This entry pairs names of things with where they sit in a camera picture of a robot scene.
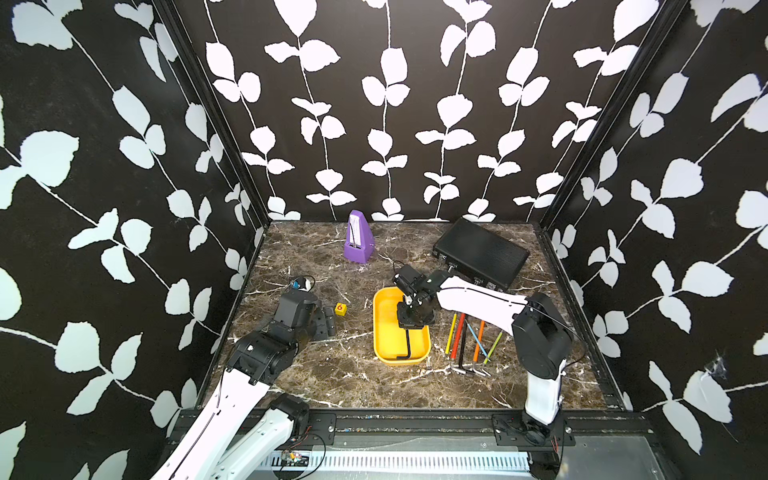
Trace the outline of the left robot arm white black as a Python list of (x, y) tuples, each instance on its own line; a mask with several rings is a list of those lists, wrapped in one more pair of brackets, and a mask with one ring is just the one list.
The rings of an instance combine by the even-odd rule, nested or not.
[(262, 330), (236, 342), (214, 393), (155, 479), (245, 479), (278, 447), (309, 433), (309, 406), (289, 394), (273, 400), (239, 440), (243, 422), (310, 342), (335, 335), (335, 308), (290, 289)]

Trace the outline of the black hex key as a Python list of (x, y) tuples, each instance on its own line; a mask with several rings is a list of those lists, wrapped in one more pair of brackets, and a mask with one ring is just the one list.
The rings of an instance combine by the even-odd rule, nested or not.
[(425, 330), (405, 330), (405, 347), (395, 356), (400, 363), (416, 364), (428, 354), (430, 348), (429, 336), (424, 336)]

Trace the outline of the yellow hex key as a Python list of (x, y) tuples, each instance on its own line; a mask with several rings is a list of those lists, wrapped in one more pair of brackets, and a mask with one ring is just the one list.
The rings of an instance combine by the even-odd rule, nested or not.
[(458, 314), (454, 312), (452, 320), (451, 320), (450, 329), (448, 331), (446, 345), (445, 345), (445, 348), (444, 348), (444, 353), (446, 355), (448, 355), (448, 356), (450, 356), (450, 354), (452, 352), (453, 338), (454, 338), (454, 332), (455, 332), (455, 329), (456, 329), (457, 320), (458, 320)]

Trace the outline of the yellow plastic storage tray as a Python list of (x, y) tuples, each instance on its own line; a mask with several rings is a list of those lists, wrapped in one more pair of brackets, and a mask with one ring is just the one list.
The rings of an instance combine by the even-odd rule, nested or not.
[[(373, 345), (376, 356), (390, 366), (413, 365), (400, 363), (395, 356), (405, 347), (404, 332), (396, 316), (397, 304), (402, 300), (402, 292), (397, 287), (386, 287), (376, 292), (373, 297)], [(429, 336), (430, 348), (424, 361), (431, 352), (432, 342), (428, 327), (424, 336)]]

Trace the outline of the dark long hex key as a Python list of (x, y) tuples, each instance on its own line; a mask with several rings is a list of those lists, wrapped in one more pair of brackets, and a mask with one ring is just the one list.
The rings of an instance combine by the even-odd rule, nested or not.
[(461, 313), (458, 318), (458, 325), (455, 330), (455, 335), (453, 339), (452, 349), (451, 349), (451, 358), (456, 361), (456, 364), (452, 367), (452, 370), (459, 373), (459, 374), (465, 374), (467, 372), (467, 369), (464, 365), (464, 357), (465, 357), (465, 349), (466, 349), (466, 315), (464, 313)]

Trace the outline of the red hex key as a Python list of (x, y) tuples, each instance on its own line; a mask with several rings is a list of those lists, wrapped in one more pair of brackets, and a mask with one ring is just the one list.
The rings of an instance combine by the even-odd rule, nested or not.
[(452, 352), (450, 355), (450, 358), (452, 360), (457, 360), (459, 364), (462, 364), (462, 361), (463, 361), (463, 351), (464, 351), (464, 345), (465, 345), (465, 339), (464, 339), (465, 321), (466, 321), (466, 314), (465, 313), (459, 314), (458, 321), (456, 324), (456, 329), (454, 332)]

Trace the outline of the blue hex key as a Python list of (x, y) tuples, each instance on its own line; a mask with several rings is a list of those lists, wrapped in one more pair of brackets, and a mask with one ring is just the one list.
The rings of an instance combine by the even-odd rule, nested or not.
[[(478, 337), (475, 334), (474, 329), (472, 328), (472, 326), (469, 324), (469, 321), (466, 320), (465, 324), (466, 324), (466, 328), (467, 328), (468, 332), (472, 335), (473, 339), (475, 340), (475, 344), (479, 345)], [(466, 371), (469, 372), (472, 375), (476, 375), (476, 376), (480, 376), (480, 377), (486, 377), (486, 378), (491, 377), (491, 374), (488, 373), (487, 371), (483, 370), (482, 368), (468, 367), (468, 368), (466, 368)]]

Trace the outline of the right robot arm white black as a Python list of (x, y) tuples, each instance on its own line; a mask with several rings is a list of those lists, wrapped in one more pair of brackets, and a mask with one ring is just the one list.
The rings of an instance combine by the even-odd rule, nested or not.
[(518, 361), (527, 371), (526, 415), (541, 425), (554, 422), (562, 405), (561, 377), (574, 335), (547, 295), (494, 291), (448, 271), (424, 275), (409, 265), (394, 274), (393, 282), (403, 294), (397, 319), (404, 328), (433, 324), (436, 310), (442, 308), (511, 335)]

